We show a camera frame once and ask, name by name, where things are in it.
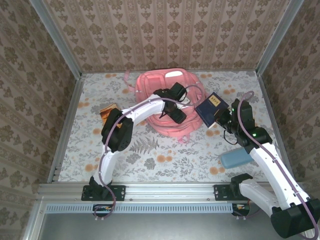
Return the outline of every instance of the patterned wallpaper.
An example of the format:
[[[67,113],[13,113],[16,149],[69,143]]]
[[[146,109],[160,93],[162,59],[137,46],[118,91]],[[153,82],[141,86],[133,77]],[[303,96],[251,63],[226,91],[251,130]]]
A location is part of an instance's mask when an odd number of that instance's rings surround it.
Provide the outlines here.
[[[254,69],[289,0],[44,0],[84,72]]]
[[[29,1],[0,1],[0,239],[23,233],[75,80]]]
[[[320,198],[320,1],[305,0],[263,73],[294,176]]]

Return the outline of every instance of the purple cable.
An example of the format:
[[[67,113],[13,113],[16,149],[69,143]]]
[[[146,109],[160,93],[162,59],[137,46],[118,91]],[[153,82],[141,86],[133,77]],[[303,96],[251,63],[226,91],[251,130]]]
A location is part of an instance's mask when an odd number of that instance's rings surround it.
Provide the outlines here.
[[[170,98],[166,98],[166,97],[157,97],[157,98],[153,98],[153,99],[150,99],[149,101],[145,101],[145,102],[142,102],[141,104],[137,105],[136,107],[132,108],[131,110],[125,112],[123,115],[121,115],[116,121],[115,123],[113,124],[109,134],[108,134],[108,137],[106,138],[106,141],[105,141],[105,145],[104,145],[104,153],[103,155],[101,156],[101,159],[100,159],[100,163],[99,163],[99,168],[98,168],[98,175],[99,175],[99,180],[100,182],[102,183],[102,185],[111,193],[112,195],[112,201],[113,201],[113,204],[112,204],[112,208],[110,210],[110,212],[104,216],[104,217],[101,217],[101,218],[108,218],[110,216],[110,214],[115,210],[115,207],[116,207],[116,196],[114,194],[114,192],[110,189],[110,187],[108,187],[104,181],[102,180],[102,177],[101,177],[101,169],[102,169],[102,162],[103,162],[103,159],[104,157],[107,155],[107,152],[108,152],[108,144],[109,144],[109,141],[110,141],[110,138],[111,138],[111,135],[112,133],[114,132],[117,124],[125,117],[127,116],[128,114],[130,114],[131,112],[133,111],[136,111],[137,109],[141,108],[142,106],[146,105],[146,104],[149,104],[151,102],[154,102],[154,101],[158,101],[158,100],[163,100],[163,101],[171,101],[171,102],[174,102],[176,104],[180,104],[182,106],[189,106],[189,107],[192,107],[192,106],[196,106],[198,103],[200,103],[203,98],[205,97],[205,93],[202,91],[202,89],[197,86],[197,85],[189,85],[187,87],[185,87],[185,89],[188,89],[190,87],[195,87],[197,89],[200,90],[201,92],[201,99],[199,99],[196,103],[193,103],[193,104],[189,104],[189,103],[182,103],[182,102],[179,102],[179,101],[176,101],[176,100],[173,100],[173,99],[170,99]],[[99,208],[99,206],[97,206],[95,209],[94,209],[94,213],[93,215],[96,217],[96,218],[99,218],[97,216],[97,209]]]
[[[292,188],[292,190],[296,193],[296,196],[299,198],[300,202],[302,203],[304,209],[306,210],[309,218],[311,219],[311,222],[313,224],[313,227],[314,227],[314,237],[313,238],[308,238],[308,237],[305,237],[303,236],[302,234],[300,234],[300,236],[303,238],[303,239],[306,239],[306,240],[316,240],[319,236],[319,229],[318,229],[318,226],[317,226],[317,223],[314,219],[314,217],[312,216],[312,213],[310,212],[307,204],[305,203],[305,201],[303,200],[303,198],[301,197],[300,193],[298,192],[298,190],[296,189],[295,185],[291,182],[290,178],[288,177],[288,175],[286,174],[286,172],[284,171],[284,169],[282,168],[282,166],[280,165],[280,163],[278,162],[278,159],[273,156],[273,154],[268,151],[268,149],[266,149],[264,146],[262,146],[257,140],[254,139],[253,136],[250,135],[250,133],[248,133],[248,131],[245,129],[243,123],[242,123],[242,120],[241,120],[241,115],[240,115],[240,109],[241,109],[241,105],[243,103],[244,100],[249,100],[250,98],[252,98],[253,96],[255,95],[254,91],[248,91],[247,93],[245,93],[240,102],[239,102],[239,105],[238,105],[238,109],[237,109],[237,116],[238,116],[238,120],[239,120],[239,124],[243,130],[243,132],[255,143],[257,144],[260,148],[262,148],[271,158],[272,160],[275,162],[275,164],[277,165],[277,167],[280,169],[281,173],[283,174],[283,176],[285,177],[285,179],[287,180],[287,182],[289,183],[290,187]]]

